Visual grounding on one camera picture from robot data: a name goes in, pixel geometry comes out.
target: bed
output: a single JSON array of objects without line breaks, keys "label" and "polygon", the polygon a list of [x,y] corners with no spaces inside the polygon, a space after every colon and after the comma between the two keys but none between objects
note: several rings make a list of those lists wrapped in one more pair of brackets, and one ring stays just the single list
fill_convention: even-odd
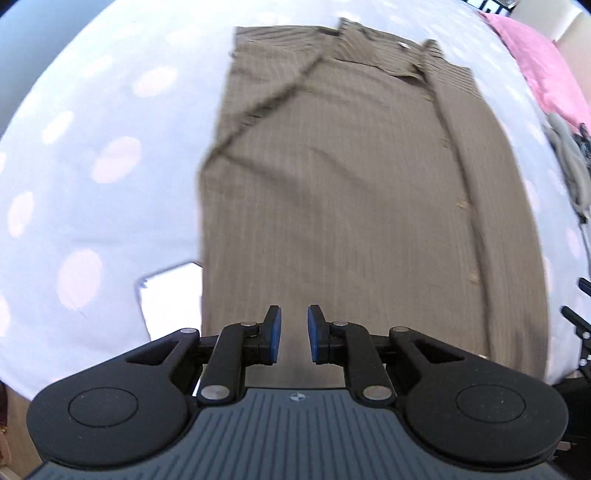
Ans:
[{"label": "bed", "polygon": [[210,145],[236,25],[339,17],[470,67],[514,149],[550,312],[545,380],[577,367],[562,318],[591,314],[587,258],[535,100],[499,37],[460,0],[116,0],[35,83],[0,141],[0,377],[27,399],[149,341],[137,279],[199,259],[195,173]]}]

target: shirt button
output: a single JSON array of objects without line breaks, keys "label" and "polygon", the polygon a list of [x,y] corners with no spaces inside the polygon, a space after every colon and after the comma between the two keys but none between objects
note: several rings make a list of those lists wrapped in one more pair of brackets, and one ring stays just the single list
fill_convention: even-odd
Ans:
[{"label": "shirt button", "polygon": [[470,274],[470,283],[472,283],[473,285],[479,285],[480,284],[480,275],[476,272],[472,272]]},{"label": "shirt button", "polygon": [[466,199],[466,197],[464,195],[462,195],[460,197],[460,200],[456,203],[456,205],[459,208],[461,208],[462,210],[466,209],[466,208],[468,208],[468,200]]}]

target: gray cloth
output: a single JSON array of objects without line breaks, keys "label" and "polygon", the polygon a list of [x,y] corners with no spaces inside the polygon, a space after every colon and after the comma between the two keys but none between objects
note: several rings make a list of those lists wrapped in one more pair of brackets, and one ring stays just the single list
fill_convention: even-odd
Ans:
[{"label": "gray cloth", "polygon": [[311,362],[312,303],[543,377],[544,272],[515,158],[435,41],[347,21],[239,29],[200,191],[204,335],[283,308],[278,365],[249,384],[342,384]]},{"label": "gray cloth", "polygon": [[591,177],[569,125],[557,113],[548,115],[544,132],[553,145],[575,211],[587,217],[591,206]]}]

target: black bracket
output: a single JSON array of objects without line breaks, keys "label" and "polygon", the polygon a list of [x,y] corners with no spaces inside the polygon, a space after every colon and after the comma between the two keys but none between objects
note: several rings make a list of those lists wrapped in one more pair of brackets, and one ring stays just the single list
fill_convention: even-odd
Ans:
[{"label": "black bracket", "polygon": [[[585,278],[579,279],[579,289],[591,297],[591,282]],[[579,371],[587,382],[591,383],[591,325],[574,310],[562,307],[563,317],[575,326],[576,335],[583,341],[579,359]]]},{"label": "black bracket", "polygon": [[566,405],[551,387],[410,328],[370,335],[355,323],[327,323],[312,305],[308,331],[315,363],[342,366],[358,403],[393,408],[435,455],[527,467],[552,455],[566,428]]},{"label": "black bracket", "polygon": [[[204,406],[244,394],[244,370],[277,361],[281,309],[219,336],[181,329],[49,385],[27,414],[44,460],[76,468],[134,463],[173,443]],[[197,397],[192,393],[203,371]]]}]

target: smartphone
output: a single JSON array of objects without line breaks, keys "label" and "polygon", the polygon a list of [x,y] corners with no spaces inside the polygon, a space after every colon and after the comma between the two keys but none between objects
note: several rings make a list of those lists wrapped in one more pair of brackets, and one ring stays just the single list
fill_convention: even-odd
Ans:
[{"label": "smartphone", "polygon": [[196,261],[138,280],[137,296],[152,341],[181,328],[201,331],[203,269]]}]

